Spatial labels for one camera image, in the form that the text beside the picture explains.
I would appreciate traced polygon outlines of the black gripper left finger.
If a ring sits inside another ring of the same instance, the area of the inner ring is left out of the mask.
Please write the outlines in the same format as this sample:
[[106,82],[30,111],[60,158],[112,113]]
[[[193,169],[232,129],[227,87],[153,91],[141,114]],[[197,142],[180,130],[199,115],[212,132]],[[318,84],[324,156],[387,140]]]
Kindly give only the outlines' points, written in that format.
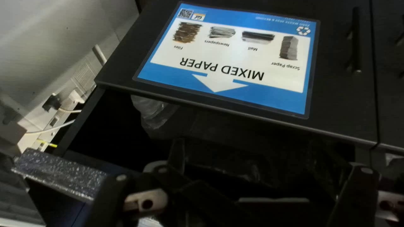
[[172,143],[168,157],[168,169],[170,173],[183,174],[185,169],[184,140],[177,139]]

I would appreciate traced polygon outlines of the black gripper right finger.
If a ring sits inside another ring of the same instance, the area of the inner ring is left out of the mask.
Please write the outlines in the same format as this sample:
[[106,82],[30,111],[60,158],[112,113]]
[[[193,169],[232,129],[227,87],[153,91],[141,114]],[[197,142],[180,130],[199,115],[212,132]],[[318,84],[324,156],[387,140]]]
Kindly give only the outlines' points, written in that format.
[[350,163],[346,171],[326,227],[375,227],[380,174],[360,163]]

